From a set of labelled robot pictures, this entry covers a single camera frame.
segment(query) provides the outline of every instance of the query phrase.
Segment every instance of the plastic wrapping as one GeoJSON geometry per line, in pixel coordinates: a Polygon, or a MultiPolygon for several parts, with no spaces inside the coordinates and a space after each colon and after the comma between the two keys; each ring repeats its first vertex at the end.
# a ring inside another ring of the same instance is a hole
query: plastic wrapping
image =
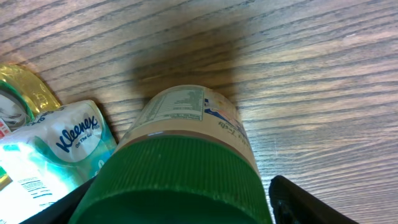
{"type": "Polygon", "coordinates": [[[0,201],[13,203],[0,204],[0,220],[21,222],[55,203],[94,177],[115,147],[108,125],[91,100],[39,114],[0,141],[3,167],[18,183],[10,186],[8,198],[0,195],[0,201]],[[17,208],[21,204],[27,207],[23,211],[17,208]]]}
{"type": "Polygon", "coordinates": [[[60,106],[44,83],[18,65],[0,63],[0,118],[11,131],[60,106]]]}

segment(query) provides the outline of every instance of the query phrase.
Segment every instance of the black object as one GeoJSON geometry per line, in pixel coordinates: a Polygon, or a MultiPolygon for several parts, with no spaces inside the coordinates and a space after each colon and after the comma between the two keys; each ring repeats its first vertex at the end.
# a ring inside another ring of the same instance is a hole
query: black object
{"type": "Polygon", "coordinates": [[[271,180],[269,197],[277,224],[357,223],[281,175],[271,180]]]}
{"type": "Polygon", "coordinates": [[[64,224],[68,223],[80,200],[94,181],[95,177],[85,182],[67,196],[61,198],[45,210],[28,218],[21,224],[64,224]]]}
{"type": "MultiPolygon", "coordinates": [[[[22,223],[68,223],[94,179],[22,223]]],[[[277,224],[358,224],[281,175],[271,180],[269,196],[277,224]]]]}

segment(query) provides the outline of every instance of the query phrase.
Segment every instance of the bottle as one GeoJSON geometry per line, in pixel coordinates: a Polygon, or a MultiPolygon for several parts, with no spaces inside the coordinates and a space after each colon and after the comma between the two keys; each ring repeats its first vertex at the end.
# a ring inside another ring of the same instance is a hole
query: bottle
{"type": "Polygon", "coordinates": [[[272,223],[236,108],[209,88],[156,95],[70,223],[272,223]]]}

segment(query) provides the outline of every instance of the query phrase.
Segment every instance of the barcode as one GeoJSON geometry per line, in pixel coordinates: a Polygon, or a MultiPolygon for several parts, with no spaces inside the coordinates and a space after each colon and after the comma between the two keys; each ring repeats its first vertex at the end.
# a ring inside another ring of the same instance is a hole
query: barcode
{"type": "Polygon", "coordinates": [[[18,181],[23,188],[32,196],[33,199],[39,201],[40,207],[48,207],[54,202],[49,202],[52,199],[51,191],[43,182],[37,177],[26,178],[18,181]]]}

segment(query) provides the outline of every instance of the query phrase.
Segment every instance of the kleenex logo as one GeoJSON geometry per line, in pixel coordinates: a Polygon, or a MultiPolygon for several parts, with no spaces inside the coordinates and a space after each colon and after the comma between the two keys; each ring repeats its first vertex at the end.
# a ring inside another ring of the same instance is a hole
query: kleenex logo
{"type": "MultiPolygon", "coordinates": [[[[81,134],[84,134],[87,129],[97,129],[100,126],[98,125],[97,119],[92,116],[91,118],[85,118],[83,122],[79,123],[76,125],[72,130],[62,130],[62,136],[60,136],[60,141],[61,143],[56,143],[56,145],[64,150],[65,152],[70,152],[69,147],[73,146],[74,140],[79,138],[81,134]]],[[[83,136],[78,142],[75,147],[78,148],[80,146],[80,143],[85,141],[91,137],[91,134],[88,133],[86,136],[83,136]]]]}

